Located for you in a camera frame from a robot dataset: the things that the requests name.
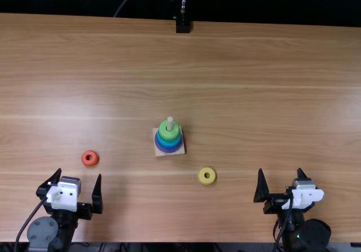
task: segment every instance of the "robotic arm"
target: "robotic arm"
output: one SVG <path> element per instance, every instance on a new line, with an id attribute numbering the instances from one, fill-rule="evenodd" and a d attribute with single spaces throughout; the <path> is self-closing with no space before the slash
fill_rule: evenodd
<path id="1" fill-rule="evenodd" d="M 264 214 L 276 214 L 277 225 L 281 228 L 280 237 L 285 252 L 326 251 L 331 236 L 330 227 L 323 221 L 305 221 L 303 214 L 315 206 L 314 202 L 323 198 L 324 192 L 306 176 L 302 169 L 297 170 L 297 178 L 285 193 L 270 193 L 262 169 L 258 171 L 258 183 L 253 202 L 264 202 Z M 278 248 L 276 241 L 274 251 Z"/>
<path id="2" fill-rule="evenodd" d="M 29 252 L 68 251 L 78 227 L 78 220 L 90 220 L 93 214 L 103 212 L 100 174 L 91 195 L 92 204 L 77 202 L 81 191 L 80 179 L 60 176 L 61 169 L 58 169 L 36 191 L 46 212 L 51 216 L 40 217 L 30 224 L 27 233 L 30 242 Z"/>

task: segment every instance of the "ring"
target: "ring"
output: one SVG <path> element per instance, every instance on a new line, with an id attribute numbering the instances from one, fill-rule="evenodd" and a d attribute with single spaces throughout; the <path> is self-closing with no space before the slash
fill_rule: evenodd
<path id="1" fill-rule="evenodd" d="M 173 139 L 171 142 L 163 139 L 160 136 L 159 132 L 157 132 L 156 136 L 157 136 L 159 145 L 161 145 L 165 149 L 173 149 L 175 146 L 177 146 L 179 144 L 179 141 L 182 140 L 182 134 L 181 133 L 179 133 L 179 135 L 175 139 Z"/>
<path id="2" fill-rule="evenodd" d="M 81 161 L 86 166 L 95 166 L 99 162 L 99 156 L 93 151 L 86 151 L 82 154 Z"/>
<path id="3" fill-rule="evenodd" d="M 173 149 L 166 149 L 166 148 L 163 148 L 163 147 L 159 144 L 158 138 L 157 138 L 157 135 L 156 135 L 156 136 L 154 137 L 154 143 L 155 143 L 155 145 L 157 146 L 157 148 L 158 148 L 160 151 L 165 152 L 165 153 L 172 153 L 172 152 L 176 152 L 176 151 L 182 146 L 183 141 L 181 140 L 181 141 L 179 142 L 179 144 L 178 144 L 176 147 L 174 147 Z"/>
<path id="4" fill-rule="evenodd" d="M 160 124 L 159 129 L 158 129 L 159 135 L 166 140 L 175 139 L 177 137 L 177 135 L 179 134 L 178 123 L 173 121 L 173 128 L 171 131 L 167 130 L 167 124 L 168 124 L 167 120 L 162 121 L 162 123 Z"/>
<path id="5" fill-rule="evenodd" d="M 214 183 L 216 174 L 210 167 L 203 167 L 198 173 L 198 180 L 201 184 L 210 185 Z"/>

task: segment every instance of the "purple ring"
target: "purple ring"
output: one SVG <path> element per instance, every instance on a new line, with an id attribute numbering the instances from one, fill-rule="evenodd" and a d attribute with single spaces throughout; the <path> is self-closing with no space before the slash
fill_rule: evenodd
<path id="1" fill-rule="evenodd" d="M 176 147 L 173 148 L 173 149 L 165 149 L 165 148 L 162 148 L 162 146 L 161 146 L 161 145 L 159 144 L 159 142 L 158 142 L 157 135 L 154 137 L 154 142 L 155 142 L 157 148 L 158 148 L 160 151 L 165 152 L 165 153 L 171 153 L 171 152 L 176 152 L 176 151 L 182 146 L 182 144 L 183 144 L 183 138 L 180 139 L 179 145 L 176 146 Z"/>

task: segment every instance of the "black background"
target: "black background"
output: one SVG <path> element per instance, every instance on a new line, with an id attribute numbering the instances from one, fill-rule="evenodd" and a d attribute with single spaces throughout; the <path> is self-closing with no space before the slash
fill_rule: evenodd
<path id="1" fill-rule="evenodd" d="M 0 12 L 112 16 L 121 2 L 0 0 Z M 191 20 L 361 26 L 361 0 L 188 0 L 187 5 Z M 129 0 L 119 17 L 171 19 L 174 15 L 169 0 Z"/>

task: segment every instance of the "table surface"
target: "table surface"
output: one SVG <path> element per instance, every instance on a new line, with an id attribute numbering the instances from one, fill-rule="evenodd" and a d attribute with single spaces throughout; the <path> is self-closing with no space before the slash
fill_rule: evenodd
<path id="1" fill-rule="evenodd" d="M 58 167 L 104 212 L 74 241 L 271 242 L 257 170 L 284 192 L 298 167 L 325 191 L 305 217 L 361 241 L 361 29 L 0 14 L 0 241 Z M 183 127 L 156 158 L 152 128 Z M 86 150 L 99 153 L 93 168 Z M 211 187 L 197 172 L 217 172 Z M 36 217 L 45 215 L 43 208 Z"/>

